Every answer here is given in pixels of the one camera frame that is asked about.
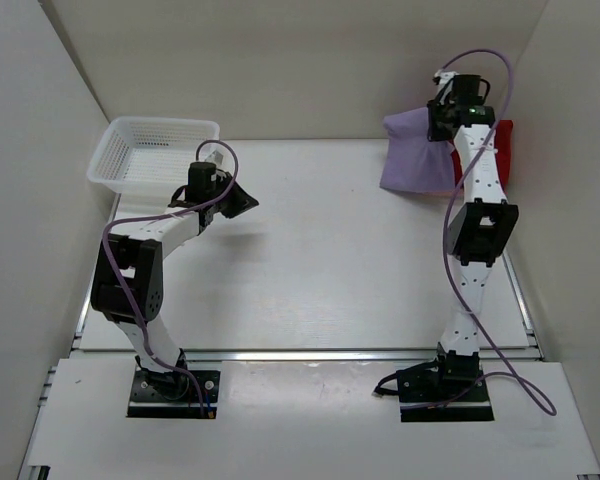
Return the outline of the purple t shirt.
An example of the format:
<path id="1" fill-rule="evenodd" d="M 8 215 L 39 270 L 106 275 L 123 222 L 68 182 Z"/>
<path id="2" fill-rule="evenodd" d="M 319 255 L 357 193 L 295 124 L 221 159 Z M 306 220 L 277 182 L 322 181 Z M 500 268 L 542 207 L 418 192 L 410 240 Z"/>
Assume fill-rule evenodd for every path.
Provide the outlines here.
<path id="1" fill-rule="evenodd" d="M 381 188 L 415 194 L 455 188 L 453 146 L 448 141 L 427 139 L 426 107 L 388 115 L 383 119 L 383 127 L 388 149 Z"/>

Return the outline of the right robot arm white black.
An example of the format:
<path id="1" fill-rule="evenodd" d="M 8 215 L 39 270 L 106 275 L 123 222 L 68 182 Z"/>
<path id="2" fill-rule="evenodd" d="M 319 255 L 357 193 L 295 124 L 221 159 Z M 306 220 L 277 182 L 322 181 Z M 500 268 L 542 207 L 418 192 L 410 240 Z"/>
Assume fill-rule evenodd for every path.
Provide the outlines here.
<path id="1" fill-rule="evenodd" d="M 443 228 L 445 269 L 457 305 L 435 358 L 396 371 L 374 389 L 378 397 L 397 396 L 415 408 L 437 408 L 465 395 L 487 401 L 479 357 L 485 333 L 479 315 L 487 280 L 519 217 L 500 183 L 496 117 L 486 104 L 489 82 L 443 70 L 434 81 L 437 94 L 427 104 L 427 139 L 453 143 L 463 172 L 459 185 L 464 203 L 457 214 L 445 216 Z"/>

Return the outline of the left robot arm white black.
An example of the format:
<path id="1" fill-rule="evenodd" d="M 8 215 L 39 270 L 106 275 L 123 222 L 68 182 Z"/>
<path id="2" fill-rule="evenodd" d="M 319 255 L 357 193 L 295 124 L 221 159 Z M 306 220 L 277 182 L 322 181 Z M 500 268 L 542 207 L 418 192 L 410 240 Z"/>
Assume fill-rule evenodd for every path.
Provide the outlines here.
<path id="1" fill-rule="evenodd" d="M 164 213 L 113 222 L 105 228 L 91 289 L 91 307 L 127 337 L 144 381 L 168 402 L 196 394 L 205 399 L 184 351 L 160 317 L 164 260 L 201 235 L 217 215 L 233 219 L 259 201 L 235 177 L 209 161 L 190 164 L 187 182 Z"/>

